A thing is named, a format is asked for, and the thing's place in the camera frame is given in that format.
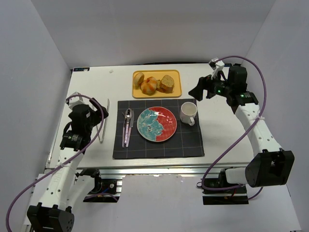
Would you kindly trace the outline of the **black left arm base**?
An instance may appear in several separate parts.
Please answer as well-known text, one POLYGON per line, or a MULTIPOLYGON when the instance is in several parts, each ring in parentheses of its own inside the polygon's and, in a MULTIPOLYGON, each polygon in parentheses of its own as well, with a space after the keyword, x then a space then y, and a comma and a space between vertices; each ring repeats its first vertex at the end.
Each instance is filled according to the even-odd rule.
POLYGON ((99 169, 83 169, 76 173, 76 180, 80 176, 89 176, 92 178, 94 187, 84 198, 84 202, 89 203, 116 203, 119 200, 117 195, 117 179, 102 178, 99 169))

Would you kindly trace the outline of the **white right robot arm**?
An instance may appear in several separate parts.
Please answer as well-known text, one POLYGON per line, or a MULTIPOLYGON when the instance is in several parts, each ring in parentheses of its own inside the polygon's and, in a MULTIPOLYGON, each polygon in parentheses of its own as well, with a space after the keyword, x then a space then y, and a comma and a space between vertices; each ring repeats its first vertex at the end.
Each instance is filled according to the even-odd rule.
POLYGON ((229 68, 228 78, 208 75, 198 80, 197 86, 189 91, 196 100, 203 99, 207 91, 208 99, 219 95, 226 98, 234 115, 245 129, 242 138, 248 137, 254 158, 245 168, 227 168, 219 173, 215 184, 206 184, 203 178, 201 187, 209 191, 227 191, 249 185, 252 188, 280 186, 287 183, 295 157, 292 151, 284 150, 275 140, 262 118, 262 109, 256 96, 247 90, 247 71, 240 66, 229 68))

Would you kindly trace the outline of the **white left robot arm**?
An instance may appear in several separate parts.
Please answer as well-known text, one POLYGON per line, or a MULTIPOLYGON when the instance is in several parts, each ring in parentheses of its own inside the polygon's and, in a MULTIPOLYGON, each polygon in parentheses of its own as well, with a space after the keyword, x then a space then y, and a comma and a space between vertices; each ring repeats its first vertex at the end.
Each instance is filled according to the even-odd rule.
POLYGON ((57 166, 52 170, 51 179, 36 205, 31 205, 27 217, 35 232, 70 232, 74 225, 73 208, 82 203, 86 194, 96 187, 99 171, 76 170, 86 149, 103 128, 109 116, 109 107, 101 106, 94 98, 89 104, 83 98, 68 100, 70 122, 63 129, 57 166))

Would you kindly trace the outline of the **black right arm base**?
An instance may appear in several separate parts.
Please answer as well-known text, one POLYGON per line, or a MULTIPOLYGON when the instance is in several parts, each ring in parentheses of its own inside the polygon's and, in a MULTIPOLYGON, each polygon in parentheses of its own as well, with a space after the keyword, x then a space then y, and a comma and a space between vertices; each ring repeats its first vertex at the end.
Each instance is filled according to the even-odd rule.
POLYGON ((249 204, 247 189, 245 186, 240 188, 233 188, 227 190, 220 190, 222 188, 235 187, 237 184, 229 184, 226 180, 226 169, 222 169, 218 177, 206 178, 203 182, 208 190, 202 188, 203 205, 245 205, 249 204))

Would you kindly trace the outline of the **orange white bagel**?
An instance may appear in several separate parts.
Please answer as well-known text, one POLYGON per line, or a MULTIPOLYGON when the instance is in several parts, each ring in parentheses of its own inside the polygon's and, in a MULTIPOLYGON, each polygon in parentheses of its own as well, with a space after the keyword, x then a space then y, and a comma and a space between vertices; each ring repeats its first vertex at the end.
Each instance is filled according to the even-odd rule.
POLYGON ((157 80, 154 77, 148 77, 141 83, 140 89, 143 94, 151 95, 156 91, 156 85, 157 80))

